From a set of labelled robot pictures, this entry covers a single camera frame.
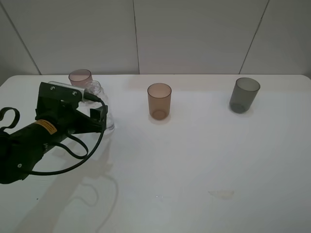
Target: brown plastic cup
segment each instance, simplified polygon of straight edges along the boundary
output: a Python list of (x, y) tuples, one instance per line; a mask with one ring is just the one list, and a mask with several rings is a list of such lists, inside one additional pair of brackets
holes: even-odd
[(92, 81), (92, 73), (88, 69), (77, 69), (70, 73), (69, 80), (71, 85), (86, 87), (88, 81)]
[(164, 83), (148, 87), (149, 113), (156, 120), (163, 120), (170, 114), (172, 89)]

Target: dark gray translucent cup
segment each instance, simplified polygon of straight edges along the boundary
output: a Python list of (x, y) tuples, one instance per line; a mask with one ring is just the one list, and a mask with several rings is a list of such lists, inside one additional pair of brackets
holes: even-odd
[(235, 113), (245, 113), (257, 95), (260, 84), (251, 78), (239, 78), (230, 99), (230, 108)]

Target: yellow warning label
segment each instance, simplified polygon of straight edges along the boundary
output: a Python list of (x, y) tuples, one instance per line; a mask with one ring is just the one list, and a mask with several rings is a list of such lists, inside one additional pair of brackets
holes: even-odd
[(43, 126), (50, 134), (56, 133), (57, 129), (47, 120), (37, 120), (34, 124)]

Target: translucent cup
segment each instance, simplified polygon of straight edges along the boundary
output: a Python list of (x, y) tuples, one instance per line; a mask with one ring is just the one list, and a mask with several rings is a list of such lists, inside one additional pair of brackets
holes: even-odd
[(235, 113), (244, 113), (252, 105), (260, 89), (260, 84), (251, 78), (239, 78), (230, 99), (230, 108)]
[(163, 120), (170, 114), (172, 89), (164, 83), (148, 87), (149, 113), (156, 120)]
[(92, 81), (92, 73), (88, 69), (77, 69), (70, 73), (69, 80), (71, 85), (86, 87), (88, 81)]

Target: robotic arm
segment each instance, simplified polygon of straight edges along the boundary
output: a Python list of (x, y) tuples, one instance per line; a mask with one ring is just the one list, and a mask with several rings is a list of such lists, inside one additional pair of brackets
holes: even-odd
[[(90, 110), (90, 117), (77, 110), (79, 102), (91, 100), (102, 103), (102, 107)], [(24, 180), (28, 175), (57, 175), (73, 170), (88, 160), (95, 152), (106, 130), (107, 106), (95, 95), (83, 88), (64, 83), (41, 83), (36, 108), (35, 122), (8, 134), (4, 130), (14, 128), (19, 121), (19, 112), (15, 108), (0, 110), (0, 120), (4, 114), (13, 110), (15, 118), (8, 127), (0, 128), (0, 183), (13, 183)], [(93, 148), (88, 153), (87, 146), (75, 133), (101, 133)], [(80, 143), (86, 149), (86, 155), (74, 154), (60, 142), (65, 138)], [(54, 172), (32, 171), (43, 155), (54, 146), (64, 148), (70, 155), (81, 161), (69, 168)]]

